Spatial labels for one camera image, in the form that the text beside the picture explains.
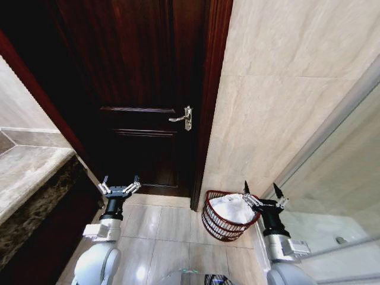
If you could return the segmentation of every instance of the marble countertop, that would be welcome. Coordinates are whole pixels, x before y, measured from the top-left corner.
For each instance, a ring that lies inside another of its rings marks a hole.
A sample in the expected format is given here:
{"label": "marble countertop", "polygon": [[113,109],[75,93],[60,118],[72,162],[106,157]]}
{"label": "marble countertop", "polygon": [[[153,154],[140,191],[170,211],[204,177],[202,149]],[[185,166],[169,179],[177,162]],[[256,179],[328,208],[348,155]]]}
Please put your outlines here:
{"label": "marble countertop", "polygon": [[0,224],[73,155],[71,148],[16,145],[0,156]]}

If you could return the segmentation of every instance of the white cloth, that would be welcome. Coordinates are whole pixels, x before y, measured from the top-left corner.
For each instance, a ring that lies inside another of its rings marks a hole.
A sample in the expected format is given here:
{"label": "white cloth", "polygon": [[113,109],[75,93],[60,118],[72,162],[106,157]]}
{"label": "white cloth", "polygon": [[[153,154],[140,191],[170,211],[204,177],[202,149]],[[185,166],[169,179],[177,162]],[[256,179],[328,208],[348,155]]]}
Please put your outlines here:
{"label": "white cloth", "polygon": [[233,223],[246,224],[252,221],[255,212],[243,200],[242,194],[230,194],[210,200],[215,212]]}

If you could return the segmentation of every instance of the silver door handle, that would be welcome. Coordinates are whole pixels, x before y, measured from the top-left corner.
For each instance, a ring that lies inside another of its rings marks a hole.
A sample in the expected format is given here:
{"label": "silver door handle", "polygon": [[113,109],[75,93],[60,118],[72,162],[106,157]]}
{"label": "silver door handle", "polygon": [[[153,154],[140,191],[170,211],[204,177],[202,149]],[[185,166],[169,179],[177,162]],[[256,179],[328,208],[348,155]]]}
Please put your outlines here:
{"label": "silver door handle", "polygon": [[179,117],[179,118],[169,118],[170,122],[178,122],[185,120],[185,130],[190,131],[191,130],[191,113],[192,113],[192,108],[190,106],[187,106],[185,108],[185,116]]}

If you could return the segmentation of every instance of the red wire basket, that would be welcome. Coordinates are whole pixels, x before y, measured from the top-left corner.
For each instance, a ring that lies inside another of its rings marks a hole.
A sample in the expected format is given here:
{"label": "red wire basket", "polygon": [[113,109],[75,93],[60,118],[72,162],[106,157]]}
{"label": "red wire basket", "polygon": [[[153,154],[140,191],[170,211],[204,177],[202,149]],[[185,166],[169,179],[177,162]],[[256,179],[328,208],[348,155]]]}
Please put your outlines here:
{"label": "red wire basket", "polygon": [[236,240],[243,232],[253,225],[259,218],[260,213],[255,212],[255,216],[249,223],[239,224],[228,221],[225,218],[220,217],[210,204],[210,200],[213,198],[223,197],[225,195],[235,194],[232,192],[222,192],[209,190],[206,192],[206,201],[202,212],[202,222],[206,230],[214,238],[223,242],[232,242]]}

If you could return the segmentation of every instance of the door frame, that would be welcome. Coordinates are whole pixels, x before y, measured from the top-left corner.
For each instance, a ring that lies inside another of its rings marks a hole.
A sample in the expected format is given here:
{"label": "door frame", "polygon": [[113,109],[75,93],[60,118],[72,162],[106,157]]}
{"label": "door frame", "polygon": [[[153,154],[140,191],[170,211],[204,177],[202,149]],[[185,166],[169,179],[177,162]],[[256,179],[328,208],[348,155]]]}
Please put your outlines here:
{"label": "door frame", "polygon": [[[202,75],[202,102],[201,109],[199,110],[200,120],[197,130],[198,144],[196,146],[194,186],[191,189],[190,202],[190,208],[194,211],[197,210],[200,199],[208,143],[213,125],[224,50],[232,13],[232,4],[233,0],[209,0],[206,5],[208,14],[205,19],[205,58]],[[86,165],[98,178],[101,178],[101,171],[97,168],[91,156],[88,155],[88,151],[84,148],[74,130],[67,124],[65,118],[59,113],[48,94],[41,88],[32,72],[29,71],[14,49],[12,43],[1,30],[0,54],[36,99],[38,104],[51,118],[56,127],[62,132],[74,150],[84,160]]]}

